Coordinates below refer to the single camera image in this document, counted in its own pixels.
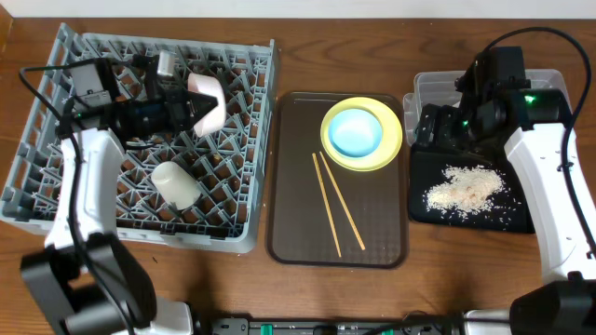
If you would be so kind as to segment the light blue plastic bowl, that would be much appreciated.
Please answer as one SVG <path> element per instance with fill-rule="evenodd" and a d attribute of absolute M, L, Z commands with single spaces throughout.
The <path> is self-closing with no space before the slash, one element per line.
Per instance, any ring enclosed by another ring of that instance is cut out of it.
<path fill-rule="evenodd" d="M 351 158 L 362 158 L 377 149 L 383 130 L 380 121 L 371 112 L 348 109 L 332 118 L 327 133 L 337 152 Z"/>

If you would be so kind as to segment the wooden chopstick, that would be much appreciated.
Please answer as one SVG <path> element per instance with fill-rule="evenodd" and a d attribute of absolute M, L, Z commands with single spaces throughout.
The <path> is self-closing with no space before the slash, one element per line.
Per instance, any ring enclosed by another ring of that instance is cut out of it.
<path fill-rule="evenodd" d="M 350 226 L 351 226 L 351 228 L 353 230 L 353 233 L 354 233 L 357 241 L 359 242 L 359 246 L 360 246 L 361 250 L 366 250 L 365 244 L 364 244 L 364 242 L 363 242 L 363 240 L 361 238 L 361 235 L 359 233 L 359 229 L 358 229 L 357 225 L 354 222 L 354 219 L 353 219 L 353 217 L 351 215 L 351 212 L 350 212 L 350 210 L 349 210 L 349 208 L 347 206 L 347 203 L 345 201 L 345 198 L 344 198 L 344 196 L 343 196 L 343 194 L 341 192 L 341 189 L 339 188 L 339 185 L 337 184 L 337 181 L 336 181 L 336 179 L 335 179 L 335 177 L 334 177 L 334 175 L 332 173 L 332 170 L 331 170 L 331 168 L 330 168 L 330 166 L 329 166 L 329 164 L 327 162 L 327 159 L 326 159 L 325 155 L 321 151 L 318 152 L 318 155 L 321 158 L 321 160 L 322 160 L 322 162 L 323 162 L 323 164 L 324 164 L 324 166 L 325 166 L 325 168 L 327 170 L 327 173 L 329 175 L 329 178 L 330 178 L 330 180 L 332 182 L 332 186 L 333 186 L 333 188 L 334 188 L 334 190 L 335 190 L 335 192 L 336 192 L 336 194 L 337 194 L 337 196 L 338 196 L 338 198 L 340 200 L 340 203 L 341 203 L 341 205 L 343 207 L 343 210 L 344 210 L 344 212 L 346 214 L 346 217 L 347 217 L 347 219 L 348 219 L 348 221 L 350 223 Z"/>
<path fill-rule="evenodd" d="M 330 229 L 332 231 L 332 238 L 333 238 L 333 242 L 334 242 L 334 245 L 335 245 L 335 248 L 336 248 L 336 252 L 337 252 L 338 257 L 339 258 L 342 258 L 342 251 L 341 251 L 341 247 L 340 247 L 339 240 L 338 240 L 338 237 L 337 237 L 337 233 L 336 233 L 336 229 L 335 229 L 335 225 L 334 225 L 334 221 L 333 221 L 333 217 L 332 217 L 332 211 L 331 211 L 331 208 L 330 208 L 330 203 L 329 203 L 328 196 L 327 196 L 327 193 L 326 193 L 324 181 L 322 179 L 321 170 L 320 170 L 320 166 L 319 166 L 319 163 L 318 163 L 318 158 L 317 158 L 317 155 L 315 153 L 312 153 L 311 156 L 312 156 L 313 164 L 314 164 L 315 171 L 316 171 L 316 174 L 317 174 L 318 185 L 319 185 L 319 189 L 320 189 L 321 196 L 322 196 L 322 199 L 323 199 L 323 203 L 324 203 L 325 211 L 326 211 L 326 214 L 327 214 L 328 222 L 329 222 L 329 225 L 330 225 Z"/>

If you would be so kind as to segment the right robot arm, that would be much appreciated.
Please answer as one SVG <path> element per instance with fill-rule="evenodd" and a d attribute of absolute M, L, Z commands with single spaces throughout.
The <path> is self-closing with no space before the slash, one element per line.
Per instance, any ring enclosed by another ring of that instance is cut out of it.
<path fill-rule="evenodd" d="M 438 224 L 533 229 L 543 280 L 504 315 L 470 313 L 466 333 L 593 333 L 595 206 L 564 93 L 532 86 L 519 47 L 482 51 L 455 88 L 457 105 L 427 104 L 420 113 L 410 215 Z"/>

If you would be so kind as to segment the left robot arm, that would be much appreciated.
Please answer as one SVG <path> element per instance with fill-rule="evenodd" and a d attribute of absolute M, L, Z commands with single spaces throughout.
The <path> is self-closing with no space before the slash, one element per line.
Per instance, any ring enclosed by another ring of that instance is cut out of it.
<path fill-rule="evenodd" d="M 126 67 L 144 74 L 143 100 L 122 100 L 116 60 L 66 66 L 74 94 L 55 111 L 61 142 L 58 210 L 42 251 L 23 257 L 21 277 L 58 334 L 191 334 L 188 304 L 156 295 L 149 274 L 116 231 L 116 183 L 134 139 L 224 124 L 224 90 L 211 76 L 190 74 L 166 88 L 174 56 L 135 56 Z"/>

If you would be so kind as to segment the cream plastic cup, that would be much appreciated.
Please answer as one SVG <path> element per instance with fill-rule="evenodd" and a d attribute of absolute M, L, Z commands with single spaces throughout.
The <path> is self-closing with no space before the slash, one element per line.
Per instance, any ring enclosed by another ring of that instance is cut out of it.
<path fill-rule="evenodd" d="M 151 181 L 164 200 L 178 210 L 190 208 L 201 196 L 197 181 L 172 161 L 159 164 Z"/>

